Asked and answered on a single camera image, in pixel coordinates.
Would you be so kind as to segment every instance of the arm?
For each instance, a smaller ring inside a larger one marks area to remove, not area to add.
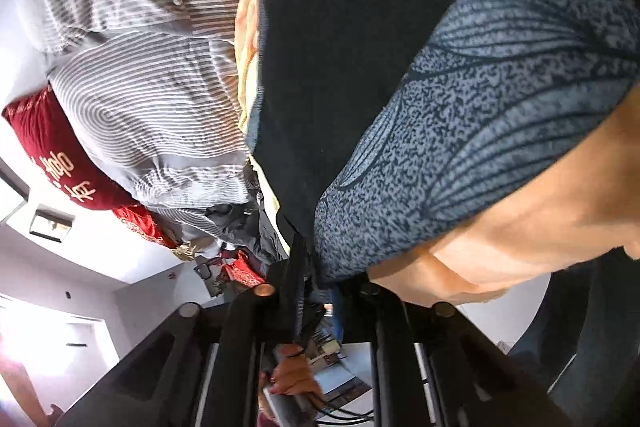
[[[18,405],[36,427],[49,427],[49,419],[38,401],[27,370],[20,362],[12,360],[4,352],[2,335],[0,335],[0,375],[4,378],[6,386],[14,395]]]

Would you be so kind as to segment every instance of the yellow fabric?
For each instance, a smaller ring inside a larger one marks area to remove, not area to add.
[[[369,268],[403,300],[483,301],[624,246],[640,258],[640,88],[583,142],[464,225]]]
[[[238,64],[238,101],[242,108],[239,126],[242,132],[247,133],[249,114],[254,105],[258,87],[258,0],[240,0],[236,13],[236,63]],[[276,224],[276,214],[280,208],[271,185],[267,181],[262,168],[253,156],[249,159],[258,174],[258,181],[262,195],[264,196],[264,209],[273,228],[278,233],[278,238],[283,248],[289,253],[289,245],[282,237]]]

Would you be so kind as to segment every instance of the blue patterned fabric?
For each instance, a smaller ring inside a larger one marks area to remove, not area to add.
[[[456,0],[316,208],[325,279],[455,227],[598,126],[640,78],[633,0]]]

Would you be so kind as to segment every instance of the square light fixture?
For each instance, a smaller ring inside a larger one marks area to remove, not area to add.
[[[56,243],[62,243],[66,234],[71,230],[72,225],[73,221],[71,219],[57,216],[50,210],[42,210],[39,208],[31,220],[29,233],[55,241]]]
[[[0,169],[0,222],[13,216],[26,204],[29,193],[22,190]]]

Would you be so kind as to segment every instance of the person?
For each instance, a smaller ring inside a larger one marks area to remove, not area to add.
[[[289,396],[311,394],[322,397],[322,390],[314,379],[311,367],[306,361],[304,350],[296,344],[284,344],[278,350],[284,359],[273,370],[271,378],[268,378],[266,373],[260,374],[260,394],[258,395],[260,416],[258,417],[258,427],[278,427],[275,414],[271,410],[263,392],[270,382],[270,394],[287,394]]]
[[[0,333],[0,376],[18,405],[36,427],[53,427],[57,423],[63,410],[57,405],[52,405],[51,413],[48,415],[45,413],[26,368],[9,355],[2,333]],[[0,427],[16,427],[16,422],[2,409],[1,403]]]

